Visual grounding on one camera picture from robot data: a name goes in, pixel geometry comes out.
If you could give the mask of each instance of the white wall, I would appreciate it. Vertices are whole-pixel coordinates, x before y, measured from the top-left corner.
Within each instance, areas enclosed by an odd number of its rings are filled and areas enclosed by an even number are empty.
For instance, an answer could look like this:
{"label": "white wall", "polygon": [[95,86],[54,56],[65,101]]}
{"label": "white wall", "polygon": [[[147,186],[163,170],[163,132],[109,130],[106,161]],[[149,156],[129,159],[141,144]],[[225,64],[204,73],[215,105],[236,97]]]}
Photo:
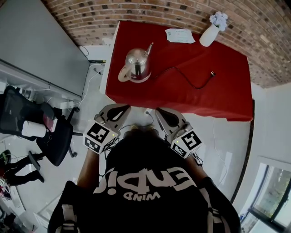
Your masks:
{"label": "white wall", "polygon": [[291,83],[266,91],[265,157],[291,163]]}
{"label": "white wall", "polygon": [[254,184],[256,174],[259,169],[259,162],[257,161],[257,157],[262,155],[264,135],[266,130],[266,91],[258,85],[252,83],[251,93],[253,99],[255,100],[254,134],[246,172],[239,192],[237,193],[233,202],[233,206],[238,213],[241,212],[241,209],[243,208]]}
{"label": "white wall", "polygon": [[107,60],[109,46],[80,46],[79,49],[88,60]]}
{"label": "white wall", "polygon": [[258,156],[291,163],[291,83],[263,90],[252,84],[255,125],[251,154],[233,203],[240,213],[259,168]]}

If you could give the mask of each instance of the desk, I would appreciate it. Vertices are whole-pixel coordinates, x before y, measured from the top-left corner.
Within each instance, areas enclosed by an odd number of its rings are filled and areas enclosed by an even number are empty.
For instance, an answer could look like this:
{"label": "desk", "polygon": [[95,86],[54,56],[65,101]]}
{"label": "desk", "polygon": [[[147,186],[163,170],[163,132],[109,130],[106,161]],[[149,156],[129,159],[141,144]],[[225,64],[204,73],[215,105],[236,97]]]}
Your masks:
{"label": "desk", "polygon": [[[106,95],[117,103],[156,109],[168,107],[182,113],[226,118],[228,121],[252,120],[251,79],[247,57],[219,43],[209,47],[199,43],[171,43],[166,40],[168,27],[121,21],[115,33],[112,57],[108,67]],[[125,57],[133,48],[147,49],[151,42],[151,77],[143,83],[118,81]],[[216,73],[201,90],[211,71]]]}

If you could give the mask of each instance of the power cord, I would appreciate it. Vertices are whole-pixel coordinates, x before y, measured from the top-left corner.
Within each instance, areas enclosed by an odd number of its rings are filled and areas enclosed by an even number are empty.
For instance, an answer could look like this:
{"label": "power cord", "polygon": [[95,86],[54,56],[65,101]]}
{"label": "power cord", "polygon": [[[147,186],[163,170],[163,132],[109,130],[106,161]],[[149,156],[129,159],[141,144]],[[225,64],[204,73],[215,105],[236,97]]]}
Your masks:
{"label": "power cord", "polygon": [[84,99],[86,98],[86,96],[87,96],[87,93],[88,93],[88,90],[89,90],[89,86],[90,86],[90,82],[91,82],[91,80],[92,80],[92,79],[93,79],[97,74],[102,75],[102,74],[101,74],[101,71],[103,71],[104,68],[101,69],[100,71],[97,71],[96,68],[94,68],[93,70],[96,72],[96,74],[94,74],[94,75],[90,78],[90,80],[89,80],[89,82],[88,82],[88,85],[87,85],[87,91],[86,91],[86,94],[84,95],[84,98],[83,98],[80,102],[77,102],[77,103],[74,104],[74,105],[80,104],[80,105],[78,106],[78,108],[80,108],[80,106],[81,106],[83,100],[84,100]]}
{"label": "power cord", "polygon": [[[153,123],[154,123],[154,118],[153,118],[153,116],[148,112],[148,111],[146,111],[145,112],[147,115],[150,115],[150,117],[151,117],[151,119],[152,119],[152,122],[151,122],[151,124],[148,124],[148,125],[145,125],[145,126],[141,126],[141,127],[148,127],[148,126],[151,126]],[[130,127],[131,125],[127,125],[127,126],[123,126],[120,130],[122,130],[122,129],[124,129],[125,127]]]}
{"label": "power cord", "polygon": [[50,90],[50,88],[48,89],[27,89],[27,91],[48,91]]}
{"label": "power cord", "polygon": [[194,152],[192,156],[195,158],[196,164],[201,167],[203,165],[203,160],[199,158],[196,152]]}
{"label": "power cord", "polygon": [[88,54],[87,55],[84,54],[84,55],[88,56],[89,55],[89,51],[84,46],[80,46],[80,47],[83,47],[87,51]]}
{"label": "power cord", "polygon": [[107,160],[107,155],[106,155],[106,152],[110,152],[116,145],[117,145],[117,143],[119,143],[119,138],[117,138],[116,140],[115,140],[115,142],[114,143],[112,143],[111,145],[109,145],[105,150],[104,150],[104,156],[105,156],[105,160]]}
{"label": "power cord", "polygon": [[213,139],[214,139],[214,148],[215,148],[215,150],[216,150],[216,152],[217,152],[217,154],[218,154],[218,157],[219,157],[220,160],[223,162],[223,166],[224,166],[225,169],[226,169],[225,174],[223,175],[221,181],[220,181],[219,184],[218,184],[218,186],[220,186],[220,184],[221,184],[221,182],[223,181],[224,177],[226,176],[228,170],[227,170],[227,168],[226,168],[226,162],[225,162],[225,161],[220,157],[220,155],[219,155],[219,153],[218,153],[218,150],[217,150],[217,148],[216,148],[216,144],[215,144],[215,141],[216,141],[216,140],[215,140],[215,135],[214,135],[214,120],[213,120],[213,118],[212,118],[212,123],[213,123],[212,133],[213,133]]}
{"label": "power cord", "polygon": [[94,61],[94,60],[88,60],[90,63],[96,63],[96,64],[99,64],[99,65],[102,65],[102,66],[105,66],[105,63],[100,63],[100,62],[97,62],[97,61]]}
{"label": "power cord", "polygon": [[155,78],[157,78],[158,76],[160,76],[161,74],[163,74],[163,73],[165,73],[166,71],[168,71],[168,70],[170,70],[170,69],[176,69],[176,70],[178,70],[179,71],[179,73],[180,74],[182,74],[182,76],[186,79],[186,81],[189,83],[189,85],[191,86],[191,87],[193,87],[195,90],[201,90],[201,89],[203,89],[207,84],[208,84],[208,82],[210,81],[210,79],[211,78],[213,78],[215,75],[216,75],[216,73],[214,73],[213,71],[211,71],[211,73],[210,73],[210,78],[208,78],[207,79],[207,81],[206,81],[206,83],[203,85],[203,86],[201,86],[201,87],[195,87],[191,82],[190,82],[190,80],[177,68],[177,67],[170,67],[170,68],[168,68],[168,69],[166,69],[166,70],[164,70],[164,71],[162,71],[160,74],[158,74]]}
{"label": "power cord", "polygon": [[47,103],[52,99],[53,97],[49,98],[49,100],[47,101]]}

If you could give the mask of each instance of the kettle handle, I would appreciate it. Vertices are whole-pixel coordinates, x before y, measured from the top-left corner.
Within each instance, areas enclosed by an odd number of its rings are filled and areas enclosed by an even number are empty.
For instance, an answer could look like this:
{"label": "kettle handle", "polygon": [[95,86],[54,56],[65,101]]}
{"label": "kettle handle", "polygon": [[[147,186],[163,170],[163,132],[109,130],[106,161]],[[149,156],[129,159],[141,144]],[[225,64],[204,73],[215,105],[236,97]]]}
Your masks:
{"label": "kettle handle", "polygon": [[119,74],[118,74],[118,80],[120,82],[126,82],[128,81],[130,78],[126,75],[127,72],[131,69],[130,66],[124,65],[122,67],[122,69],[120,70]]}

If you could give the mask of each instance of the cable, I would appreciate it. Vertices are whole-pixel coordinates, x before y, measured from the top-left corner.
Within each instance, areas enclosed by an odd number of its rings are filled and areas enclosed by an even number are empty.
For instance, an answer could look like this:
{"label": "cable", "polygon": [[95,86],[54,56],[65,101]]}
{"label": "cable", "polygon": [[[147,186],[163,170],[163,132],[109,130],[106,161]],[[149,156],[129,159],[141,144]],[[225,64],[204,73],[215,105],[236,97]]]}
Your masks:
{"label": "cable", "polygon": [[84,55],[88,56],[89,55],[89,51],[84,46],[80,46],[80,47],[83,47],[87,51],[88,54],[87,55],[84,54]]}
{"label": "cable", "polygon": [[211,76],[210,76],[210,78],[208,78],[208,80],[206,81],[206,83],[203,85],[203,86],[201,86],[201,87],[195,87],[191,82],[190,82],[190,80],[177,68],[177,67],[170,67],[170,68],[168,68],[168,69],[166,69],[166,70],[164,70],[164,71],[162,71],[160,74],[158,74],[155,78],[157,78],[158,76],[160,76],[161,74],[163,74],[163,73],[165,73],[166,71],[168,71],[168,70],[170,70],[170,69],[176,69],[176,70],[178,70],[179,72],[180,72],[180,74],[182,74],[182,76],[187,80],[187,82],[190,84],[190,86],[191,87],[193,87],[195,90],[201,90],[202,88],[204,88],[207,84],[208,84],[208,82],[210,81],[210,79],[211,78],[213,78],[215,75],[216,75],[216,73],[214,73],[213,71],[211,71]]}
{"label": "cable", "polygon": [[49,100],[47,101],[47,103],[52,99],[53,97],[49,98]]}
{"label": "cable", "polygon": [[116,140],[115,140],[115,142],[114,143],[112,143],[111,145],[109,145],[106,149],[104,149],[104,156],[105,156],[105,160],[107,160],[107,155],[106,155],[106,152],[109,152],[109,151],[111,151],[112,150],[112,148],[114,148],[116,145],[117,145],[117,143],[119,143],[119,138],[117,138]]}
{"label": "cable", "polygon": [[[145,126],[140,126],[140,127],[148,127],[148,126],[151,126],[153,123],[154,123],[154,118],[153,118],[153,116],[148,112],[148,111],[146,111],[145,112],[147,115],[150,115],[151,116],[151,119],[152,119],[152,122],[151,122],[151,124],[148,124],[148,125],[145,125]],[[127,125],[127,126],[123,126],[120,130],[122,130],[123,128],[125,128],[125,127],[130,127],[131,125]]]}
{"label": "cable", "polygon": [[196,164],[201,167],[203,165],[203,160],[201,158],[199,158],[199,156],[196,154],[196,152],[194,152],[192,154],[192,156],[195,158]]}
{"label": "cable", "polygon": [[99,64],[99,65],[105,66],[105,63],[100,63],[100,62],[97,62],[97,61],[94,61],[94,60],[88,60],[88,61],[91,62],[91,63],[96,63],[96,64]]}
{"label": "cable", "polygon": [[50,90],[50,88],[49,89],[32,89],[32,90],[27,90],[27,91],[47,91],[47,90]]}
{"label": "cable", "polygon": [[214,148],[215,148],[215,150],[216,150],[216,152],[217,152],[217,154],[218,154],[218,157],[219,157],[220,160],[223,162],[223,165],[224,165],[224,167],[225,167],[225,169],[226,169],[225,174],[223,175],[221,181],[220,181],[219,184],[218,184],[218,186],[220,186],[221,182],[223,181],[223,179],[224,179],[224,177],[226,176],[226,174],[227,174],[228,171],[227,171],[227,168],[226,168],[226,162],[225,162],[225,161],[220,157],[220,155],[219,155],[219,153],[218,153],[218,150],[217,150],[217,148],[216,148],[216,145],[215,145],[214,119],[213,119],[213,118],[212,118],[212,123],[213,123],[212,133],[213,133],[213,138],[214,138]]}
{"label": "cable", "polygon": [[84,95],[84,98],[83,98],[80,102],[77,102],[77,103],[74,104],[74,105],[77,105],[77,104],[80,103],[80,105],[78,106],[78,108],[80,108],[80,106],[81,106],[83,100],[84,100],[85,97],[87,96],[87,93],[88,93],[88,90],[89,90],[89,86],[90,86],[90,81],[91,81],[92,78],[94,78],[96,75],[98,75],[98,74],[101,75],[101,71],[102,71],[102,70],[104,70],[104,68],[101,69],[100,71],[96,71],[96,69],[94,68],[94,71],[96,72],[96,74],[94,74],[94,75],[90,78],[90,80],[89,80],[89,82],[88,82],[88,85],[87,85],[87,91],[86,91],[86,94]]}
{"label": "cable", "polygon": [[69,100],[67,100],[67,110],[69,111],[69,112],[72,112],[70,109],[69,109]]}
{"label": "cable", "polygon": [[18,159],[18,158],[27,157],[27,156],[28,156],[28,155],[23,155],[23,156],[16,157],[16,156],[14,155],[15,158],[11,158],[11,159]]}

